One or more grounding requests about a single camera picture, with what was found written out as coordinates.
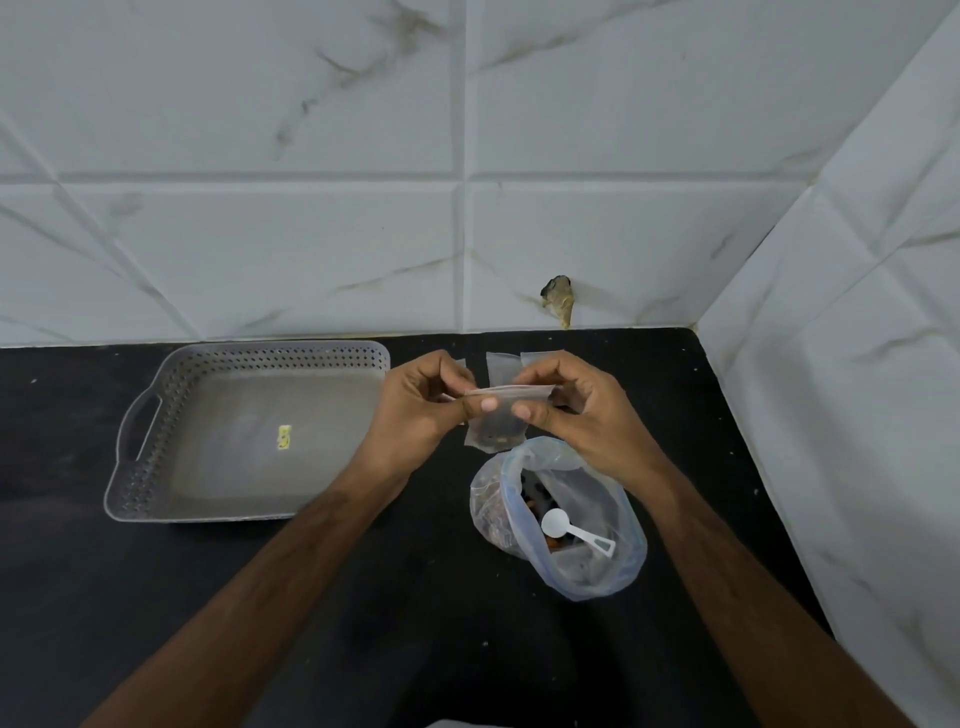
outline hand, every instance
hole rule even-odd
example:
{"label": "hand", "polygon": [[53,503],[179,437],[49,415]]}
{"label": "hand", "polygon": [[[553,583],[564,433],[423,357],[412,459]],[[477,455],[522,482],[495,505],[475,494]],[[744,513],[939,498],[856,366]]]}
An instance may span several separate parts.
{"label": "hand", "polygon": [[515,402],[514,414],[566,440],[593,468],[624,486],[641,487],[643,476],[666,460],[616,379],[580,357],[554,352],[520,372],[514,384],[560,385],[555,401],[581,414],[526,400]]}
{"label": "hand", "polygon": [[[465,397],[477,388],[473,374],[443,351],[390,370],[367,436],[352,465],[392,484],[391,499],[456,425],[496,409],[496,397]],[[438,402],[441,395],[454,401]]]}

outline perforated tray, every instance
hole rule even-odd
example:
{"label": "perforated tray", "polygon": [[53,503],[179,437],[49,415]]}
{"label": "perforated tray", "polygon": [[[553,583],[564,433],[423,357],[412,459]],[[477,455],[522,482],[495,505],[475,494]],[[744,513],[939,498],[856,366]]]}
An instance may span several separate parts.
{"label": "perforated tray", "polygon": [[104,509],[118,521],[288,518],[347,464],[389,369],[373,341],[179,349],[124,415]]}

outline white tile wall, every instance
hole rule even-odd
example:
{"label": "white tile wall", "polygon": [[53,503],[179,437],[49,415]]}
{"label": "white tile wall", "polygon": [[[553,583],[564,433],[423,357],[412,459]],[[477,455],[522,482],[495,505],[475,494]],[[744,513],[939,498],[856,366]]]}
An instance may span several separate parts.
{"label": "white tile wall", "polygon": [[954,4],[471,3],[475,168],[816,171]]}
{"label": "white tile wall", "polygon": [[0,321],[17,343],[182,338],[156,291],[108,262],[52,186],[0,186],[0,245]]}
{"label": "white tile wall", "polygon": [[700,320],[837,638],[960,722],[960,10]]}
{"label": "white tile wall", "polygon": [[204,336],[224,338],[455,329],[455,187],[68,185]]}
{"label": "white tile wall", "polygon": [[473,185],[466,327],[550,326],[530,294],[536,297],[560,273],[570,275],[577,296],[574,326],[688,325],[803,188],[802,182]]}
{"label": "white tile wall", "polygon": [[11,4],[0,345],[689,325],[955,3]]}

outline left hand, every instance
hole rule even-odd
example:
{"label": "left hand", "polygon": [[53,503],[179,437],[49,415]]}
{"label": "left hand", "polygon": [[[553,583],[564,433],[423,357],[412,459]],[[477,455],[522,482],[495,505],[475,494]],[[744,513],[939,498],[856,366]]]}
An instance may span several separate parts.
{"label": "left hand", "polygon": [[[496,397],[465,396],[476,388],[470,370],[444,351],[424,354],[390,370],[352,464],[390,483],[393,499],[447,432],[496,409]],[[441,394],[457,399],[439,402]]]}

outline small yellow sticker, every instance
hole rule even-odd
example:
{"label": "small yellow sticker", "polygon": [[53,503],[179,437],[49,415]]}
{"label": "small yellow sticker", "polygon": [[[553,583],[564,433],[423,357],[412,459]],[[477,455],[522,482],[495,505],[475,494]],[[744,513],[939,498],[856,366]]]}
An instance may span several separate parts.
{"label": "small yellow sticker", "polygon": [[281,425],[276,433],[276,449],[290,449],[290,426]]}

